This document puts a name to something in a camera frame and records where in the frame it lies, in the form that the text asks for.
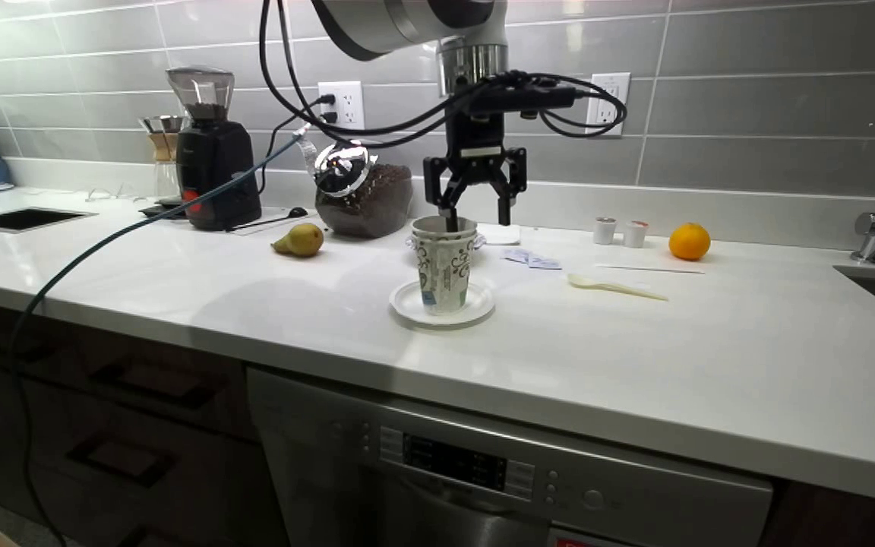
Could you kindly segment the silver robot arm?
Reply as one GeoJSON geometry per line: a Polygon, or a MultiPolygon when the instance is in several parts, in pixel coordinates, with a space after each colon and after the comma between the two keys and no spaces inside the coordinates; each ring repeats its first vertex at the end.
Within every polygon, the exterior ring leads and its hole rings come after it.
{"type": "Polygon", "coordinates": [[[490,185],[507,226],[526,188],[526,151],[504,146],[504,114],[519,108],[519,75],[507,71],[507,0],[314,0],[314,10],[357,60],[437,47],[447,151],[423,162],[426,200],[457,226],[461,194],[490,185]]]}

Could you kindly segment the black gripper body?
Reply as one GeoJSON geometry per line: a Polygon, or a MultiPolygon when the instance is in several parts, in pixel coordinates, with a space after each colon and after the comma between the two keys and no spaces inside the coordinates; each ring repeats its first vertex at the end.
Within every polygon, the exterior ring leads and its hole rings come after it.
{"type": "Polygon", "coordinates": [[[526,188],[526,151],[504,146],[504,114],[516,108],[507,82],[465,88],[447,107],[447,151],[426,158],[426,194],[461,197],[467,185],[490,182],[502,197],[526,188]]]}

